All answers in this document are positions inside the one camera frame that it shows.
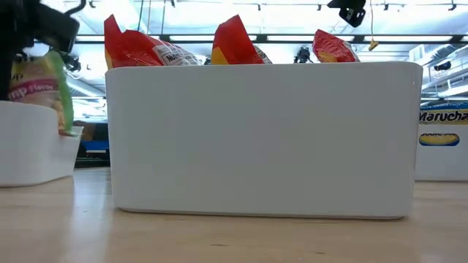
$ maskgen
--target red snack bag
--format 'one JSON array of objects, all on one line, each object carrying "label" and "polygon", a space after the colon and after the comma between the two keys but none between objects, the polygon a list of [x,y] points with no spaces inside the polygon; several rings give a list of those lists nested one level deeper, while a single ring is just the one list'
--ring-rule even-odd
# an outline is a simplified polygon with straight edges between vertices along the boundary
[{"label": "red snack bag", "polygon": [[360,62],[348,42],[322,30],[315,32],[312,49],[320,62]]},{"label": "red snack bag", "polygon": [[139,31],[121,33],[113,15],[104,21],[105,60],[109,69],[120,66],[198,65],[185,49],[154,39]]},{"label": "red snack bag", "polygon": [[220,24],[214,33],[211,64],[271,64],[254,46],[239,15]]}]

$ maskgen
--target white plastic bin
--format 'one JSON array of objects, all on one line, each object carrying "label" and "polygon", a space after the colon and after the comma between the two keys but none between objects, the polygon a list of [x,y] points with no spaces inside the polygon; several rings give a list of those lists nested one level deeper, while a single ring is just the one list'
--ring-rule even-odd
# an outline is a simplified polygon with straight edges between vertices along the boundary
[{"label": "white plastic bin", "polygon": [[160,213],[398,218],[422,67],[159,66],[106,73],[113,201]]},{"label": "white plastic bin", "polygon": [[440,144],[422,145],[418,143],[416,180],[468,181],[465,166],[468,153],[468,126],[449,124],[420,124],[419,136],[443,137],[456,134],[458,143],[450,141]]},{"label": "white plastic bin", "polygon": [[48,107],[0,102],[0,187],[33,186],[73,174],[77,137],[59,136],[57,113]]}]

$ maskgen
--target ceiling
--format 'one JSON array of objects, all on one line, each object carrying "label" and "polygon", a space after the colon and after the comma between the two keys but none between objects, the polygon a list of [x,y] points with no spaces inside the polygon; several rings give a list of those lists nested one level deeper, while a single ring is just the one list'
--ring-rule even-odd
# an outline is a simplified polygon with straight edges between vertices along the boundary
[{"label": "ceiling", "polygon": [[[62,12],[76,7],[80,0],[42,0]],[[250,34],[313,34],[317,29],[332,34],[466,34],[468,33],[468,0],[373,0],[372,20],[369,0],[361,26],[353,28],[329,9],[329,0],[87,0],[86,7],[73,16],[80,22],[80,35],[104,34],[103,21],[114,14],[121,27],[138,29],[147,34],[213,34],[226,19],[239,14]],[[292,63],[305,44],[259,44],[276,64]],[[211,54],[211,44],[180,44],[199,56]],[[418,44],[379,45],[368,51],[368,45],[353,45],[362,61],[408,61],[410,50]],[[432,45],[431,50],[439,47]],[[37,44],[29,50],[42,55],[48,48]],[[75,85],[87,91],[75,95],[105,94],[104,73],[107,71],[103,44],[75,44],[72,54],[80,57],[82,69],[70,74]],[[429,82],[426,69],[425,81]]]}]

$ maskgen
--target wooden tabletop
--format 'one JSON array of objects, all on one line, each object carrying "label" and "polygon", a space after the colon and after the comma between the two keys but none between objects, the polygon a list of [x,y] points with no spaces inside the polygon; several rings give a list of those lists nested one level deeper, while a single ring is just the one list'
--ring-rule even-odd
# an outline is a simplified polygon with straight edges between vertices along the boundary
[{"label": "wooden tabletop", "polygon": [[417,183],[400,221],[128,213],[110,195],[108,168],[0,189],[0,262],[468,260],[468,183]]}]

